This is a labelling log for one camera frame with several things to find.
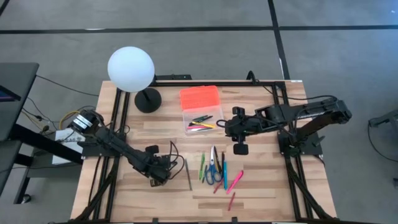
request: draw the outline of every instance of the wooden tabletop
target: wooden tabletop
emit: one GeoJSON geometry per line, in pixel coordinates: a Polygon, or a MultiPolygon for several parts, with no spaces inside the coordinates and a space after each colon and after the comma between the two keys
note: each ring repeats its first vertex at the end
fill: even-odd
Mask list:
{"type": "MultiPolygon", "coordinates": [[[[302,82],[286,81],[286,86],[288,96],[305,98],[302,82]]],[[[180,154],[188,161],[193,191],[189,189],[185,168],[164,186],[150,187],[149,179],[133,170],[123,157],[119,165],[111,221],[151,222],[154,217],[159,218],[160,222],[230,222],[231,217],[237,217],[241,222],[293,221],[294,213],[285,161],[279,154],[276,132],[248,137],[247,156],[233,154],[234,142],[224,136],[222,129],[187,136],[183,129],[179,98],[179,91],[183,88],[186,87],[156,88],[162,95],[162,106],[150,114],[138,111],[134,106],[133,93],[126,122],[131,127],[127,134],[127,142],[134,149],[140,150],[157,144],[161,154],[168,154],[169,141],[173,141],[180,154]],[[236,196],[231,211],[228,211],[228,203],[232,194],[227,195],[222,188],[213,194],[214,186],[198,180],[201,154],[206,153],[205,164],[208,164],[212,144],[217,147],[219,158],[221,152],[226,154],[229,183],[232,183],[239,171],[244,171],[243,178],[233,190],[236,196]]],[[[225,119],[233,117],[231,109],[234,106],[245,108],[246,114],[254,114],[256,108],[274,104],[272,95],[260,86],[224,86],[218,87],[218,91],[225,119]]],[[[104,116],[105,123],[110,121],[115,94],[116,87],[111,82],[103,82],[96,110],[104,116]]],[[[122,96],[118,121],[123,99],[122,96]]],[[[306,103],[295,100],[289,102],[291,105],[306,103]]],[[[302,126],[306,122],[308,120],[299,121],[298,125],[302,126]]],[[[75,218],[87,206],[97,159],[93,157],[84,161],[71,218],[75,218]]],[[[323,164],[313,156],[302,156],[302,160],[309,191],[327,213],[335,216],[323,164]]],[[[297,192],[301,214],[305,216],[302,194],[299,189],[297,192]]],[[[100,217],[104,217],[107,199],[106,192],[100,217]]]]}

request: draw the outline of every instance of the black desk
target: black desk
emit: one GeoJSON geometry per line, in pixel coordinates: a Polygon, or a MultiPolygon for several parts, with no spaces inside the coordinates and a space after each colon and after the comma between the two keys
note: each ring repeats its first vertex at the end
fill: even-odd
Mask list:
{"type": "MultiPolygon", "coordinates": [[[[37,164],[33,157],[19,154],[22,143],[45,150],[77,164],[83,163],[79,152],[16,124],[36,78],[38,68],[39,64],[37,63],[0,63],[0,85],[21,97],[20,101],[0,102],[0,195],[14,163],[28,168],[37,164]]],[[[25,173],[14,203],[22,202],[29,183],[30,177],[28,174],[29,170],[25,173]]]]}

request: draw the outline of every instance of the scissors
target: scissors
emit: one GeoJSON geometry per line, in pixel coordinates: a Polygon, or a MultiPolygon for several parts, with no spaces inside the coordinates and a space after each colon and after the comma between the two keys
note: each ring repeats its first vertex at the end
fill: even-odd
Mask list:
{"type": "Polygon", "coordinates": [[[206,182],[209,185],[213,185],[215,182],[221,182],[221,174],[217,172],[216,166],[214,163],[214,146],[211,147],[211,154],[210,154],[210,166],[209,169],[206,171],[206,182]]]}

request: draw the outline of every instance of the orange box lid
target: orange box lid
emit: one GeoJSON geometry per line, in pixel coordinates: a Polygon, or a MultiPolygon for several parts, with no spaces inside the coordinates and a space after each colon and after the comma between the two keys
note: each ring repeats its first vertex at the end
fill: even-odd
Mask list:
{"type": "Polygon", "coordinates": [[[220,104],[217,86],[198,86],[180,91],[181,109],[194,109],[220,104]]]}

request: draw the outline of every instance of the pink highlighter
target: pink highlighter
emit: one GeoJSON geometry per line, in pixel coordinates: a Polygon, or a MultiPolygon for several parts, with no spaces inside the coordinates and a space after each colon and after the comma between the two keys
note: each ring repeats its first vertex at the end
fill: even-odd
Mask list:
{"type": "Polygon", "coordinates": [[[236,176],[234,182],[231,184],[231,186],[229,187],[229,189],[226,191],[226,194],[229,194],[229,193],[232,191],[232,189],[233,189],[234,186],[238,183],[238,181],[242,178],[242,176],[243,176],[243,170],[241,170],[241,171],[239,172],[239,174],[236,176]]]}

